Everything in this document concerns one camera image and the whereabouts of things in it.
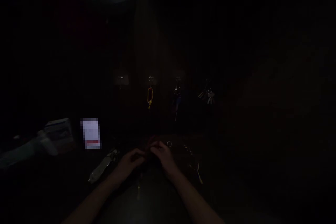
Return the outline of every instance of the smartphone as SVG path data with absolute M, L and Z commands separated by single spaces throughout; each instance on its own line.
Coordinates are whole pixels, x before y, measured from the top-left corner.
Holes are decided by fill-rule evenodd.
M 100 125 L 98 118 L 84 117 L 81 119 L 81 127 L 83 131 L 83 141 L 85 149 L 100 149 Z

